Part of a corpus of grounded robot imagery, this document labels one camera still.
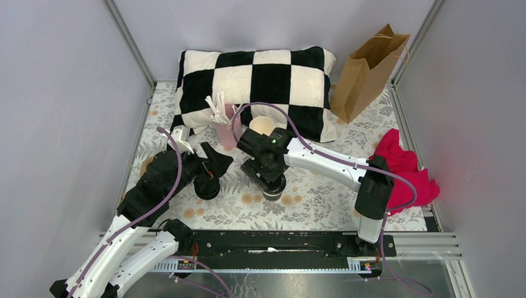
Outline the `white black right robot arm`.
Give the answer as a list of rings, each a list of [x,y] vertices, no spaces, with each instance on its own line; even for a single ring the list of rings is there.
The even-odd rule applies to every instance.
[[[368,160],[345,156],[280,128],[270,135],[247,129],[237,148],[249,155],[241,165],[242,171],[268,201],[280,199],[289,168],[317,172],[356,192],[355,210],[359,215],[356,248],[365,256],[380,248],[383,215],[395,185],[383,157],[375,155]]]

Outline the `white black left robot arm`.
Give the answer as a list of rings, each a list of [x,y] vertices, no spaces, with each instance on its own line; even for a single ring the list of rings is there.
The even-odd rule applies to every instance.
[[[174,148],[150,158],[89,259],[70,278],[51,285],[53,297],[122,297],[164,258],[195,251],[193,231],[174,219],[165,223],[162,232],[147,247],[125,259],[137,239],[168,210],[169,200],[187,185],[193,184],[201,199],[214,199],[219,194],[219,178],[227,172],[233,158],[218,153],[207,142],[200,146],[205,157]]]

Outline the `brown paper bag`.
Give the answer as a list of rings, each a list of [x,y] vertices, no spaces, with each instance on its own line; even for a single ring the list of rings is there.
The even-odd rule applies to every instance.
[[[386,24],[351,53],[335,85],[331,112],[348,124],[368,107],[383,92],[398,62],[408,62],[403,53],[410,37],[394,33]]]

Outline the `brown cardboard cup carrier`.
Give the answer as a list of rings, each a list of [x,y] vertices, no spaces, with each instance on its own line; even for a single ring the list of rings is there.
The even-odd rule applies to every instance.
[[[154,157],[153,156],[149,156],[142,162],[141,167],[140,167],[140,173],[138,175],[139,178],[142,177],[146,173],[148,165],[153,160],[154,160]]]

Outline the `black cup lid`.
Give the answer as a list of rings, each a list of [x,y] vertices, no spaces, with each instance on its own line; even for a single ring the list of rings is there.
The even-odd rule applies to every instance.
[[[281,175],[272,182],[265,182],[260,178],[259,182],[256,184],[266,200],[277,201],[282,196],[282,193],[287,185],[287,180],[284,175]]]

